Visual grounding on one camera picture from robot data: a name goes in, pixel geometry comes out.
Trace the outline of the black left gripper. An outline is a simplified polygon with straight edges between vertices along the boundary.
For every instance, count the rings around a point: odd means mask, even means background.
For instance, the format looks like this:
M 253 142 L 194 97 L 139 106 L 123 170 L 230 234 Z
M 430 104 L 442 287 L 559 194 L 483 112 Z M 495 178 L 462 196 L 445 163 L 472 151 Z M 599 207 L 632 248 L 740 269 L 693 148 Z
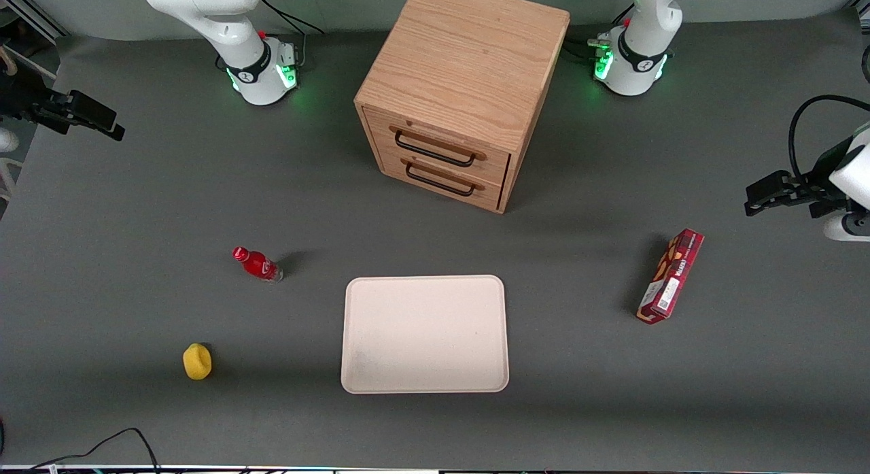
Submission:
M 808 171 L 793 175 L 789 171 L 774 171 L 745 188 L 744 212 L 748 217 L 761 211 L 787 204 L 810 204 L 812 219 L 835 213 L 849 214 L 851 198 L 830 182 L 833 171 Z

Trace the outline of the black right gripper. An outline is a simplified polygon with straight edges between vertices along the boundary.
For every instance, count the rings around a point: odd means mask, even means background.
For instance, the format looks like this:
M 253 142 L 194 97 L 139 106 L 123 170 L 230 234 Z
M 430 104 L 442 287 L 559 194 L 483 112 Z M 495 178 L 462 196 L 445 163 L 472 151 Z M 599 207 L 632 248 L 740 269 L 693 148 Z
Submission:
M 45 86 L 31 86 L 33 71 L 19 67 L 12 76 L 1 69 L 1 115 L 28 121 L 50 129 L 84 126 L 115 141 L 126 130 L 117 122 L 117 112 L 78 90 L 56 92 Z

